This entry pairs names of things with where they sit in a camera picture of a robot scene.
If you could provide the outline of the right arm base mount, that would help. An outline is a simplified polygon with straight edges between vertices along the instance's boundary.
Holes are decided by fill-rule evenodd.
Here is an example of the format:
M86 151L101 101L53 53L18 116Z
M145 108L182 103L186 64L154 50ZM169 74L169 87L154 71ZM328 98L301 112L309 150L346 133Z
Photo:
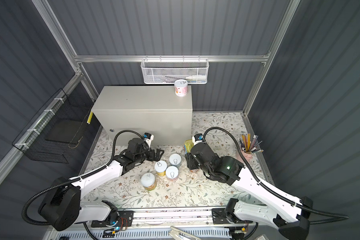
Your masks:
M253 221L240 220L234 215L234 207L238 199L231 198L225 208L213 208L212 217L215 225L221 224L251 224Z

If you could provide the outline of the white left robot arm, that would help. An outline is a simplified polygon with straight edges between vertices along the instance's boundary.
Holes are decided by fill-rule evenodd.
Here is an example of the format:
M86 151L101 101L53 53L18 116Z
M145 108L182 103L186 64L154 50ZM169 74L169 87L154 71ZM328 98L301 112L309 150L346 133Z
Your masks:
M152 149L153 139L154 136L150 133L138 134L118 155L112 149L110 160L101 167L70 179L56 179L50 187L25 203L21 212L22 219L35 226L52 226L57 231L90 221L103 222L111 228L126 226L118 208L111 202L86 204L82 203L82 199L97 187L125 175L145 161L160 161L165 151Z

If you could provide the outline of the teal can pull tab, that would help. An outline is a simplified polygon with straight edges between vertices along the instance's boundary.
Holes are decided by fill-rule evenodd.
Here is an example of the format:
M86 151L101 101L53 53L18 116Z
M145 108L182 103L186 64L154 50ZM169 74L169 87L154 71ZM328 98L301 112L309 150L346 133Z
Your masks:
M171 166L179 168L182 164L182 157L179 154L172 154L169 157L169 163Z

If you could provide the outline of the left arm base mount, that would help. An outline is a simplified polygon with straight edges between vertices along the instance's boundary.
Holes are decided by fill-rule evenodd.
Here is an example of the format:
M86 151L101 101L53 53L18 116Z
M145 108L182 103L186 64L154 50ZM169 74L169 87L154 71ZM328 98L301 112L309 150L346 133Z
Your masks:
M104 221L92 221L92 228L127 228L132 225L134 219L134 211L113 211Z

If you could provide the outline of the pink white can pull tab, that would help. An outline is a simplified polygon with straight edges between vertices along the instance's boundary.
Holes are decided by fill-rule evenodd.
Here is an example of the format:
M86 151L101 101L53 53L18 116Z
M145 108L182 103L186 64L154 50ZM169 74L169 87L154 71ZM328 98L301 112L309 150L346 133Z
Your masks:
M178 97L185 97L188 94L188 81L179 79L174 82L175 94Z

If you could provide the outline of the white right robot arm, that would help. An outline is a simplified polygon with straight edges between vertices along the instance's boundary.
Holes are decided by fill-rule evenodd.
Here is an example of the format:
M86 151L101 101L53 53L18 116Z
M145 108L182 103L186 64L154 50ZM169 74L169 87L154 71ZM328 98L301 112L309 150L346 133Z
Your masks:
M231 198L225 208L229 222L254 222L265 224L288 240L305 240L312 225L329 224L349 219L347 215L313 209L313 201L308 197L298 198L260 179L240 153L241 161L230 157L220 157L205 140L212 129L192 137L193 147L187 153L188 168L200 169L211 181L233 186L244 191L261 205L249 204Z

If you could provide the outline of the gold rectangular tin can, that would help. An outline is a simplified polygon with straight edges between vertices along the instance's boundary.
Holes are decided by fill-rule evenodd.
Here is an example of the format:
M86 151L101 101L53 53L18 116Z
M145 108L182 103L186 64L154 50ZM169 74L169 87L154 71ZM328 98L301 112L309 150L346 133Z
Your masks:
M185 149L185 153L190 153L192 147L194 146L193 140L185 140L184 142L184 149Z

